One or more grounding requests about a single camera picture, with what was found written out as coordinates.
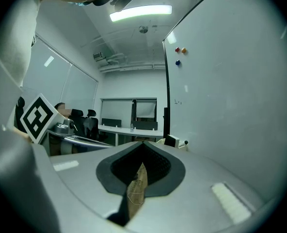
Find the table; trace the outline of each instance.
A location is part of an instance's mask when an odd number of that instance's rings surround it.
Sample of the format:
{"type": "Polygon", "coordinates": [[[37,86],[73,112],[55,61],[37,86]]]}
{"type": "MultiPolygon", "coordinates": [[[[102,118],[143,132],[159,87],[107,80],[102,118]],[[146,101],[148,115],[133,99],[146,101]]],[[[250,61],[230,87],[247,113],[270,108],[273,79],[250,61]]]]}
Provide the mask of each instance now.
{"type": "Polygon", "coordinates": [[[141,137],[153,137],[153,138],[163,138],[163,131],[158,130],[137,130],[134,132],[130,131],[130,128],[118,128],[105,125],[98,125],[98,129],[103,132],[109,132],[115,134],[115,145],[119,145],[119,134],[131,135],[131,136],[141,136],[141,137]]]}

